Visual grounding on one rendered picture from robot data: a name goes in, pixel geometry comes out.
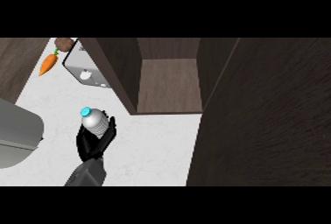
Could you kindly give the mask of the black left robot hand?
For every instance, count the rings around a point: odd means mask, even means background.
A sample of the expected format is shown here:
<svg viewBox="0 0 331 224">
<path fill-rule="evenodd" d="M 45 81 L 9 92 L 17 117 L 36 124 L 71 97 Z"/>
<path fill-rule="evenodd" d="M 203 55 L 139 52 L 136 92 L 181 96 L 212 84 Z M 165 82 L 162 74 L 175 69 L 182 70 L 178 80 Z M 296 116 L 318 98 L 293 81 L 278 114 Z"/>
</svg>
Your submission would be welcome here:
<svg viewBox="0 0 331 224">
<path fill-rule="evenodd" d="M 86 127 L 80 126 L 77 133 L 77 154 L 83 162 L 89 161 L 92 158 L 100 159 L 104 157 L 104 152 L 116 136 L 117 124 L 114 116 L 108 119 L 108 130 L 102 138 L 98 138 Z"/>
</svg>

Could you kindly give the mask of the clear bottle with cyan cap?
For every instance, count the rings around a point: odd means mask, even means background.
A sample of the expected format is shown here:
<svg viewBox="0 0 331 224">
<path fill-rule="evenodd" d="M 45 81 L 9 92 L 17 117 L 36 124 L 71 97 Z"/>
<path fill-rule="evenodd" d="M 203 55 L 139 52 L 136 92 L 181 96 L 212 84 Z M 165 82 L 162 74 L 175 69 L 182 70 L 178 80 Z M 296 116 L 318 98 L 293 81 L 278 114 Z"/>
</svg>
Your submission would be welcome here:
<svg viewBox="0 0 331 224">
<path fill-rule="evenodd" d="M 80 110 L 83 131 L 102 138 L 110 128 L 110 120 L 98 108 L 85 107 Z"/>
</svg>

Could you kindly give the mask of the dark wooden cabinet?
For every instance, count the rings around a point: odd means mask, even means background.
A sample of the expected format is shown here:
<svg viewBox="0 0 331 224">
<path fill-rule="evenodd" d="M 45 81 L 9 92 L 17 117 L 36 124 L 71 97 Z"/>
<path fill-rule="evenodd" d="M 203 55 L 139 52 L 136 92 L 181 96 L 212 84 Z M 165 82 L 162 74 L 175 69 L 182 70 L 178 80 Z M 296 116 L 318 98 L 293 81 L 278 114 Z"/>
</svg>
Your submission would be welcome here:
<svg viewBox="0 0 331 224">
<path fill-rule="evenodd" d="M 83 38 L 132 115 L 204 112 L 238 38 Z"/>
</svg>

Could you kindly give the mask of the dark wooden cabinet door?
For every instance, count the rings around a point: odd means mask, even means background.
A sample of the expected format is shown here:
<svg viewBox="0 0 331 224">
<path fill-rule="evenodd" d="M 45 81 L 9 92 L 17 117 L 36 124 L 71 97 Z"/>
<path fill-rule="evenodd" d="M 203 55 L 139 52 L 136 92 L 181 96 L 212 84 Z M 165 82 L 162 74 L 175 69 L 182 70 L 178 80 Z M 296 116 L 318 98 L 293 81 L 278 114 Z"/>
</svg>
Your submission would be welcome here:
<svg viewBox="0 0 331 224">
<path fill-rule="evenodd" d="M 331 38 L 238 40 L 187 184 L 331 186 Z"/>
</svg>

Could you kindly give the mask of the pale grey rounded appliance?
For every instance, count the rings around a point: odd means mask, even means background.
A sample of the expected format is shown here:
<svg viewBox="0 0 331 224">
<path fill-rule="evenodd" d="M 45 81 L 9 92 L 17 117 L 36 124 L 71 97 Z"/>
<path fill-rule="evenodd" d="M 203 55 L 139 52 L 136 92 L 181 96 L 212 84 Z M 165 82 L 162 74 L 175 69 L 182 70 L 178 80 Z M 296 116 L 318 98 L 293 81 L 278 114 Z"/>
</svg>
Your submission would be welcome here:
<svg viewBox="0 0 331 224">
<path fill-rule="evenodd" d="M 18 165 L 43 140 L 42 117 L 0 98 L 0 169 Z"/>
</svg>

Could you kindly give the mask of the silver appliance with black rim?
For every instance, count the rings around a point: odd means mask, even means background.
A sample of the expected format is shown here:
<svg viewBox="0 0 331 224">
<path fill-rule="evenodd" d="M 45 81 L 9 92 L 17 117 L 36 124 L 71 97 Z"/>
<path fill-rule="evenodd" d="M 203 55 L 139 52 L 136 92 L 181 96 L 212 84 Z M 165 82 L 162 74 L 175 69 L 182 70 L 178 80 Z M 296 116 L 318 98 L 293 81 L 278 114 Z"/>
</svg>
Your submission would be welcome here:
<svg viewBox="0 0 331 224">
<path fill-rule="evenodd" d="M 111 88 L 104 74 L 100 71 L 100 67 L 95 64 L 95 61 L 89 56 L 89 52 L 79 40 L 76 40 L 67 53 L 63 65 L 83 85 Z"/>
</svg>

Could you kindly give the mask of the orange carrot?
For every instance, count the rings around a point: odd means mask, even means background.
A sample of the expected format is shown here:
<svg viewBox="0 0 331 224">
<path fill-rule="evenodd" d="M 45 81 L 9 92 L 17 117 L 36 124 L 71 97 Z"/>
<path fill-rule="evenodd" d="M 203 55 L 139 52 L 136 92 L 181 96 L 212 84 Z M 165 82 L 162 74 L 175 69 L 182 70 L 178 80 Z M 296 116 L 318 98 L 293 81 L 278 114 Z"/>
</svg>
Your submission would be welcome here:
<svg viewBox="0 0 331 224">
<path fill-rule="evenodd" d="M 39 69 L 39 75 L 45 75 L 57 63 L 58 63 L 58 49 L 55 49 L 55 52 L 46 56 Z"/>
</svg>

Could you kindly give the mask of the brown potato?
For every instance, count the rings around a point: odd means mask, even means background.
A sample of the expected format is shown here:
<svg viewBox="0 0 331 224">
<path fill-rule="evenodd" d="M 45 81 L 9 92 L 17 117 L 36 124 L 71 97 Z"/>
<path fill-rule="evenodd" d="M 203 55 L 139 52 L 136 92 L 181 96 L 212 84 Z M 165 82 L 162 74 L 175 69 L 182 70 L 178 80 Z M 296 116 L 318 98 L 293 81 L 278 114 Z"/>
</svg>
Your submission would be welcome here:
<svg viewBox="0 0 331 224">
<path fill-rule="evenodd" d="M 55 45 L 57 49 L 67 53 L 74 45 L 74 40 L 71 38 L 57 38 Z"/>
</svg>

